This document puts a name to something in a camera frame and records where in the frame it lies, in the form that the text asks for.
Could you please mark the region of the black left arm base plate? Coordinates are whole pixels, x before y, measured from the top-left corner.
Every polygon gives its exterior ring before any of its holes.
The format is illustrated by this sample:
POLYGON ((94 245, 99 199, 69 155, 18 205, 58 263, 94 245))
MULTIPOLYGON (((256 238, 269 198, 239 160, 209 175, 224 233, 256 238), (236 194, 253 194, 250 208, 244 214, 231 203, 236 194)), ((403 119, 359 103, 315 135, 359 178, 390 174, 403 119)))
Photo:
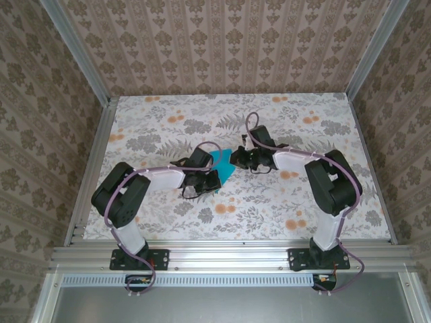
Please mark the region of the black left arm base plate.
MULTIPOLYGON (((167 249, 149 249, 138 254, 150 263, 156 271, 168 269, 170 251, 167 249)), ((112 251, 110 259, 112 271, 149 271, 149 267, 141 261, 126 254, 122 249, 112 251)))

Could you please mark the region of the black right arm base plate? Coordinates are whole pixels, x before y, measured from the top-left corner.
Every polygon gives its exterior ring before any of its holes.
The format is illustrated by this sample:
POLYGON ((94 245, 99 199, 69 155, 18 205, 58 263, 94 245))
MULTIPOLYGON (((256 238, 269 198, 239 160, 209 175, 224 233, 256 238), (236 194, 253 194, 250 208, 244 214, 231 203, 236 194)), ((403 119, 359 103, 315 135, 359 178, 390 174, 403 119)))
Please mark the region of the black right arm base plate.
POLYGON ((292 271, 350 269, 348 255, 341 248, 321 251, 313 248, 291 248, 288 250, 292 271))

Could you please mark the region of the floral patterned table cover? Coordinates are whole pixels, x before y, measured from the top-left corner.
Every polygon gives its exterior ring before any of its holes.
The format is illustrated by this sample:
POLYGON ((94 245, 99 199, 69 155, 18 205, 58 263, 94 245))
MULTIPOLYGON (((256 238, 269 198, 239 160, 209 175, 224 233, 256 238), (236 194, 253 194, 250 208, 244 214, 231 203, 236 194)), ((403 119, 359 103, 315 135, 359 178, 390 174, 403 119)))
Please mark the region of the floral patterned table cover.
MULTIPOLYGON (((119 98, 100 177, 119 162, 152 168, 206 150, 236 150, 256 112, 278 144, 345 155, 363 193, 341 238, 391 237, 350 103, 343 93, 123 96, 119 98)), ((321 210, 306 174, 296 168, 256 173, 235 169, 216 193, 160 190, 145 196, 135 222, 149 240, 309 239, 321 210)))

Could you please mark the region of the teal cloth square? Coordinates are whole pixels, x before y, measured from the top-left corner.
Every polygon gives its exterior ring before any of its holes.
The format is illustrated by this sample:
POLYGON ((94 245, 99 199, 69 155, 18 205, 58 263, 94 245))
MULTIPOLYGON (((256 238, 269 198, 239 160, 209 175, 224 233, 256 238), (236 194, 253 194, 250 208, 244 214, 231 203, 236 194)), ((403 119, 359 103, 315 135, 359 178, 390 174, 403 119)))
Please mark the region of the teal cloth square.
POLYGON ((229 179, 229 177, 231 177, 235 170, 235 167, 230 163, 231 154, 231 149, 223 149, 221 161, 216 166, 213 166, 211 169, 218 171, 222 185, 226 183, 226 181, 229 179))

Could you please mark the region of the aluminium frame post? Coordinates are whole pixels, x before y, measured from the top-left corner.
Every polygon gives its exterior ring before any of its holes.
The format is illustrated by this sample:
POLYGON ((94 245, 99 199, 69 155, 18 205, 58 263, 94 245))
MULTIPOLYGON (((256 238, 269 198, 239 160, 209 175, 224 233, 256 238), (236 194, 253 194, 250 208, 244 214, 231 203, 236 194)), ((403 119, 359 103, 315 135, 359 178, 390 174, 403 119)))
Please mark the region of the aluminium frame post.
POLYGON ((80 39, 59 0, 40 0, 40 2, 87 79, 98 101, 103 108, 107 107, 110 102, 110 94, 98 73, 96 65, 87 53, 85 44, 80 39))
POLYGON ((409 0, 391 0, 389 3, 385 14, 380 20, 380 23, 346 88, 346 96, 350 102, 354 100, 362 84, 365 82, 366 77, 370 74, 371 68, 375 64, 380 53, 383 51, 385 44, 403 15, 408 3, 409 0))

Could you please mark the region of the aluminium cross rail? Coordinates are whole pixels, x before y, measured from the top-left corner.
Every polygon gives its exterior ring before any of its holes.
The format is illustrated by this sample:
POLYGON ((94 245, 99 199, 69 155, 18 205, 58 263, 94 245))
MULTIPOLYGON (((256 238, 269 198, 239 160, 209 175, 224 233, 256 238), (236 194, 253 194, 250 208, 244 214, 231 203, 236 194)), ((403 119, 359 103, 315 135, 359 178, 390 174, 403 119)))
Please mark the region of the aluminium cross rail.
MULTIPOLYGON (((179 273, 275 273, 289 272, 288 250, 294 245, 281 243, 234 242, 206 244, 186 242, 155 245, 168 249, 169 271, 179 273)), ((385 242, 353 243, 346 246, 365 265, 367 273, 403 272, 413 269, 413 260, 405 246, 385 242)), ((98 273, 109 270, 112 244, 56 248, 49 271, 64 273, 98 273)))

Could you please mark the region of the grey metal panel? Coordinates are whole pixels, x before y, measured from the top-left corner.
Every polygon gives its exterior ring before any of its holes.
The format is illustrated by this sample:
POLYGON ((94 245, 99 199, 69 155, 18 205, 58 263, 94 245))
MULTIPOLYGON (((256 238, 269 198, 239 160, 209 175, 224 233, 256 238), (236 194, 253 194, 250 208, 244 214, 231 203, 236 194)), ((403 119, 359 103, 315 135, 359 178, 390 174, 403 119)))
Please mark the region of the grey metal panel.
POLYGON ((291 287, 65 288, 52 323, 413 323, 396 281, 339 294, 291 287))

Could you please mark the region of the aluminium side rail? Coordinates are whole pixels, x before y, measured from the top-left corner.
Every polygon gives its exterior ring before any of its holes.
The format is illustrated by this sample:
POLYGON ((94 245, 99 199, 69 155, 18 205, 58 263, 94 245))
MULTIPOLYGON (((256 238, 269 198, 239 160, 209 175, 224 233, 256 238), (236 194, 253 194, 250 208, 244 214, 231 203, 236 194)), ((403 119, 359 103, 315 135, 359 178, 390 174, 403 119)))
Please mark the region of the aluminium side rail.
POLYGON ((74 240, 81 240, 84 236, 85 226, 92 207, 91 197, 97 187, 118 103, 119 97, 113 97, 109 99, 108 104, 102 109, 100 122, 65 237, 64 247, 70 247, 74 240))
POLYGON ((381 205, 381 208, 383 210, 383 215, 385 217, 385 221, 386 221, 386 224, 387 224, 387 227, 388 227, 388 231, 389 231, 390 236, 391 236, 390 239, 389 239, 389 241, 390 241, 390 243, 397 245, 399 242, 398 242, 398 239, 396 237, 393 225, 391 223, 391 218, 389 216, 389 213, 388 213, 388 210, 387 210, 387 206, 386 206, 386 203, 385 203, 382 191, 380 189, 380 185, 378 183, 378 178, 376 176, 376 173, 375 173, 375 170, 374 170, 374 166, 372 164, 372 160, 371 160, 371 157, 370 157, 367 145, 366 145, 366 140, 364 138, 364 134, 362 132, 362 129, 361 129, 358 117, 356 115, 356 111, 354 109, 353 102, 349 98, 347 99, 347 101, 348 101, 348 103, 350 105, 352 116, 354 117, 354 121, 355 121, 356 128, 358 130, 358 134, 359 134, 359 137, 360 137, 360 140, 361 140, 361 143, 362 143, 364 154, 365 154, 367 162, 368 162, 368 167, 370 168, 370 173, 371 173, 372 179, 374 181, 374 185, 376 187, 376 191, 377 191, 377 194, 378 194, 378 197, 379 197, 380 205, 381 205))

